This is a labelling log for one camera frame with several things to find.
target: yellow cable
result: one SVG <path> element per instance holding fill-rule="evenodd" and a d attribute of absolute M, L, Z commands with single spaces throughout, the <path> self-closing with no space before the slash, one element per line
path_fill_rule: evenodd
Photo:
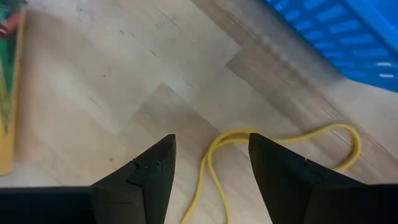
<path fill-rule="evenodd" d="M 302 136 L 297 136 L 294 138 L 285 138 L 285 139 L 272 139 L 272 140 L 277 143 L 293 143 L 293 142 L 298 142 L 298 141 L 303 141 L 303 140 L 308 140 L 308 139 L 314 138 L 314 137 L 324 133 L 325 131 L 329 131 L 330 129 L 333 129 L 333 128 L 347 129 L 353 137 L 353 150 L 352 150 L 351 154 L 347 157 L 347 159 L 345 161 L 343 161 L 339 166 L 337 166 L 336 168 L 333 169 L 338 172 L 344 172 L 346 169 L 348 169 L 350 166 L 352 166 L 356 162 L 356 160 L 358 159 L 358 157 L 361 153 L 361 137 L 359 136 L 357 130 L 350 125 L 331 124 L 331 125 L 325 126 L 323 128 L 317 129 L 315 131 L 312 131 L 310 133 L 304 134 Z M 249 142 L 248 138 L 227 138 L 227 137 L 230 137 L 231 135 L 234 135 L 234 134 L 250 134 L 250 133 L 259 133 L 260 134 L 260 132 L 255 129 L 248 129 L 248 128 L 232 129 L 226 133 L 221 134 L 213 141 L 213 143 L 211 143 L 208 151 L 206 152 L 205 156 L 203 156 L 203 159 L 201 160 L 197 191 L 195 192 L 195 196 L 192 200 L 191 205 L 189 206 L 188 210 L 185 212 L 184 217 L 182 218 L 182 221 L 181 221 L 182 224 L 185 224 L 187 222 L 187 220 L 192 215 L 192 212 L 198 203 L 198 198 L 199 198 L 201 190 L 203 188 L 203 174 L 205 172 L 206 161 L 207 161 L 211 176 L 213 177 L 213 179 L 216 183 L 218 192 L 220 193 L 221 198 L 223 199 L 224 209 L 225 209 L 225 213 L 226 213 L 226 222 L 227 222 L 227 224 L 231 223 L 230 215 L 229 215 L 228 201 L 226 199 L 224 190 L 220 184 L 220 181 L 218 180 L 217 174 L 212 165 L 213 164 L 212 163 L 213 162 L 213 153 L 219 147 L 225 146 L 227 144 L 248 143 Z"/>

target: yellow board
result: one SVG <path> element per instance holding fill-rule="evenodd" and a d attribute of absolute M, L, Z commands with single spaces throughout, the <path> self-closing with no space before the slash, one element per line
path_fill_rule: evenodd
<path fill-rule="evenodd" d="M 12 87 L 12 108 L 11 119 L 8 126 L 8 132 L 5 133 L 4 128 L 0 128 L 0 175 L 9 174 L 12 171 L 14 163 L 14 146 L 16 140 L 16 112 L 17 112 L 17 99 L 19 92 L 19 75 L 21 70 L 21 55 L 22 55 L 22 42 L 24 36 L 24 23 L 25 23 L 25 10 L 22 10 L 21 19 L 17 31 L 17 47 L 15 54 L 15 67 L 13 76 Z"/>

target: blue plastic crate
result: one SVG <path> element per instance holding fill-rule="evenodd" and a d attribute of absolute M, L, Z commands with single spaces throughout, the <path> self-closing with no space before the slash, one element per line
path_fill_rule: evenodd
<path fill-rule="evenodd" d="M 398 0 L 265 0 L 346 77 L 398 91 Z"/>

